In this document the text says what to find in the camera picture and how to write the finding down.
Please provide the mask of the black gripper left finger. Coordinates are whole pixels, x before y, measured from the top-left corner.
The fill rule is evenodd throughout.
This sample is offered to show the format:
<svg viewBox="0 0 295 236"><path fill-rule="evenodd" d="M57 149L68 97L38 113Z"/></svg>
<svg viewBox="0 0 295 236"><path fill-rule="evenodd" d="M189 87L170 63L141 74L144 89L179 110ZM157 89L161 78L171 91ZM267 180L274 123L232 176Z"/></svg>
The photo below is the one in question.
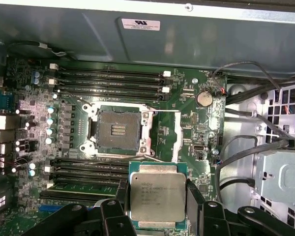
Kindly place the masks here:
<svg viewBox="0 0 295 236"><path fill-rule="evenodd" d="M129 183L122 180L114 199L88 209L68 204L26 232L24 236L135 236L136 232L124 207L128 202Z"/></svg>

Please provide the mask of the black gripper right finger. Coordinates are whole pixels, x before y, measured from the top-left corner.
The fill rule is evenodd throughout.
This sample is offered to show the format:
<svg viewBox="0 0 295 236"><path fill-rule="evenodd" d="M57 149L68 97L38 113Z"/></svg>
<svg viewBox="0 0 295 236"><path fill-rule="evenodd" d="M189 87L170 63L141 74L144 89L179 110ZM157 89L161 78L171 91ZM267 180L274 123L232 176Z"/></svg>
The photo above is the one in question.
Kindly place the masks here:
<svg viewBox="0 0 295 236"><path fill-rule="evenodd" d="M233 213L215 201L206 201L196 185L186 182L186 215L197 236L295 236L295 229L253 206Z"/></svg>

